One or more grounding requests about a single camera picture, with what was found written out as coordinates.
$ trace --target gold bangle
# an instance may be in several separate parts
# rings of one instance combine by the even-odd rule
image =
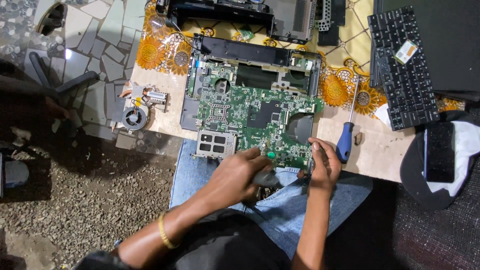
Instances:
[[[170,242],[170,240],[167,238],[167,235],[165,234],[165,230],[163,229],[164,216],[165,214],[161,214],[160,217],[158,218],[158,230],[160,231],[160,236],[162,237],[162,241],[169,249],[177,248],[179,245],[173,245],[172,242]]]

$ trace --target floral tablecloth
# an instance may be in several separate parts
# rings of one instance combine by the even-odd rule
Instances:
[[[245,41],[238,31],[243,25],[216,21],[192,20],[186,23],[182,27],[183,32],[179,33],[165,26],[165,20],[155,12],[155,2],[156,0],[153,0],[145,6],[143,34],[132,80],[138,83],[151,83],[161,91],[168,92],[170,108],[164,114],[153,113],[153,120],[147,127],[149,130],[196,139],[195,132],[182,130],[179,125],[191,52],[189,44],[192,42],[193,33],[271,47],[317,52],[323,57],[318,97],[325,100],[326,106],[323,113],[316,117],[318,121],[316,135],[332,143],[338,140],[342,125],[348,120],[355,81],[360,75],[353,122],[356,124],[354,132],[364,133],[364,142],[357,147],[358,149],[354,147],[345,169],[400,181],[398,168],[413,138],[413,130],[394,133],[374,116],[377,108],[386,103],[386,96],[382,89],[369,87],[371,36],[367,16],[372,14],[373,0],[347,0],[346,25],[340,27],[339,45],[335,47],[317,46],[316,42],[297,45],[275,41],[266,37],[265,29],[255,25],[250,26],[254,37]],[[438,97],[437,103],[441,110],[464,108],[464,103],[446,98]],[[399,141],[402,142],[399,145],[389,145]],[[375,164],[379,158],[388,162],[388,167],[392,165],[393,170],[388,171]]]

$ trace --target dirt ground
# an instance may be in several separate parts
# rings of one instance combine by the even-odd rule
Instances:
[[[112,250],[168,209],[174,155],[119,149],[80,134],[15,155],[30,176],[0,199],[2,269],[69,269]]]

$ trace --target mosaic floor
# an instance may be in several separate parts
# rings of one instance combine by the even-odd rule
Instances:
[[[49,77],[57,85],[87,71],[100,81],[86,89],[72,91],[65,98],[78,125],[89,135],[115,139],[105,113],[114,95],[95,93],[109,89],[116,95],[130,79],[144,23],[147,0],[61,0],[67,5],[63,28],[48,37],[37,34],[36,26],[55,0],[0,0],[0,57],[14,63],[28,77],[40,83],[28,54],[37,52],[49,66]],[[181,139],[144,131],[120,134],[117,145],[154,154],[170,153]]]

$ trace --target hand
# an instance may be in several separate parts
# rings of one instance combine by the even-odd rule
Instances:
[[[212,211],[226,208],[252,197],[258,185],[253,177],[262,170],[271,170],[272,162],[260,156],[258,148],[231,155],[213,172],[208,183],[197,194]]]
[[[317,138],[308,138],[308,141],[312,143],[312,157],[315,161],[309,189],[318,189],[330,194],[340,175],[342,164],[331,145]],[[304,176],[303,171],[297,174],[299,178]]]

